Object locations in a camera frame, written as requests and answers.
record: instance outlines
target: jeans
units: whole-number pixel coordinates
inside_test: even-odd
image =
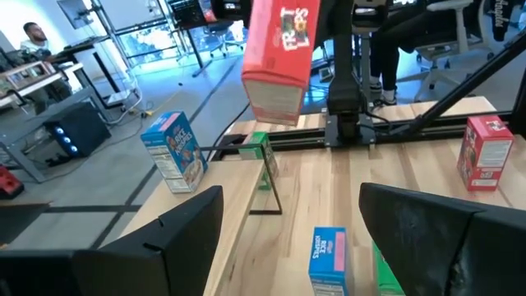
[[[27,96],[34,102],[35,115],[39,115],[48,108],[48,102],[52,98],[59,102],[70,95],[72,95],[72,88],[61,79],[45,88],[35,90]]]
[[[383,89],[395,90],[399,48],[411,53],[415,38],[428,34],[429,30],[455,26],[454,12],[429,12],[421,6],[406,7],[389,16],[371,38],[371,76],[382,76]]]

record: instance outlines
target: person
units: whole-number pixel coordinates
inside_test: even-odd
[[[34,22],[24,24],[24,32],[29,37],[28,40],[21,43],[21,50],[26,50],[29,53],[40,53],[45,62],[53,62],[54,56],[49,51],[49,42],[46,34]],[[58,80],[49,85],[58,95],[56,100],[66,99],[72,94],[72,88],[64,81]],[[45,89],[39,89],[28,95],[34,102],[36,115],[42,113],[48,107],[49,93]]]
[[[380,102],[383,104],[396,104],[399,48],[411,53],[415,48],[415,39],[456,28],[453,10],[430,12],[426,7],[428,4],[431,3],[422,2],[401,9],[389,16],[371,37],[371,92],[381,92]],[[464,9],[465,20],[474,17],[477,17],[475,2]]]

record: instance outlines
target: blue cereal box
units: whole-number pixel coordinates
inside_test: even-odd
[[[208,168],[184,112],[167,112],[141,135],[172,193],[194,192]]]
[[[342,227],[315,227],[309,277],[315,296],[349,296],[352,271]]]

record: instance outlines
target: cereal box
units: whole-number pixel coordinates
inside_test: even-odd
[[[373,243],[375,266],[376,266],[376,284],[378,286],[379,296],[404,296],[405,293],[400,287],[398,280],[396,279],[393,271],[389,267],[389,264],[385,261],[381,255],[380,250]]]
[[[266,132],[253,132],[245,138],[243,144],[262,144],[265,149],[265,157],[270,167],[270,173],[272,178],[278,177],[278,164],[274,157],[272,147],[270,146],[269,135]],[[239,154],[243,160],[262,160],[263,154],[260,148],[242,148],[239,150]],[[259,189],[270,190],[272,184],[269,180],[269,173],[267,170],[261,177]]]
[[[496,115],[468,118],[457,163],[468,191],[496,190],[513,140]]]
[[[349,296],[353,290],[350,262],[345,228],[314,228],[309,276],[315,296]]]
[[[184,112],[162,114],[141,139],[171,192],[197,189],[208,166]]]
[[[298,124],[321,0],[254,0],[242,81],[256,120]]]

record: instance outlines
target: gray floor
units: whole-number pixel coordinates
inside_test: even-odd
[[[498,52],[502,44],[493,44]],[[469,68],[474,71],[486,61],[487,53],[470,53],[453,58],[452,67]],[[474,93],[485,95],[498,109],[511,109],[520,78],[526,64],[526,54],[521,54],[513,63],[479,86]],[[139,76],[144,99],[150,106],[163,111],[182,110],[194,118],[191,127],[201,146],[212,145],[223,128],[242,110],[248,102],[240,82],[242,58],[234,57],[214,61],[197,78],[191,78],[194,67],[156,72]],[[403,54],[399,76],[419,71],[414,55]],[[400,101],[409,102],[416,93],[419,82],[399,85]],[[427,99],[439,99],[450,88],[437,85],[436,90],[427,94]],[[305,104],[323,105],[319,98],[306,99]],[[51,202],[52,206],[122,205],[134,192],[139,182],[149,172],[153,162],[147,155],[138,136],[120,142],[130,135],[136,135],[156,119],[145,120],[127,117],[125,125],[111,130],[112,138],[107,140],[95,154],[85,160],[65,164],[46,171],[55,178],[44,184],[27,183],[27,190],[16,203]],[[240,120],[253,118],[251,110]],[[30,180],[17,172],[22,180]],[[133,204],[140,205],[161,181],[155,172],[153,177],[138,192]],[[9,248],[11,249],[56,249],[89,247],[106,228],[114,213],[67,213],[41,215],[25,230]],[[115,239],[133,217],[124,214],[110,232],[104,243]]]

